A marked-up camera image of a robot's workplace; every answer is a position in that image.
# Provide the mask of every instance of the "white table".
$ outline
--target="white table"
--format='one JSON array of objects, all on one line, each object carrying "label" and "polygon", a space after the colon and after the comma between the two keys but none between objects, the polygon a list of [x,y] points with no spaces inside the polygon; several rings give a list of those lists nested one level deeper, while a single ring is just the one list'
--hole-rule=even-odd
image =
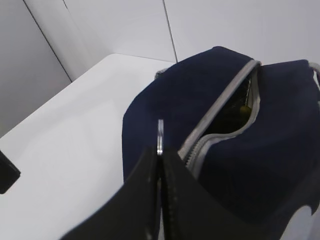
[{"label": "white table", "polygon": [[112,54],[0,139],[21,177],[0,195],[1,240],[57,240],[123,184],[122,118],[172,62]]}]

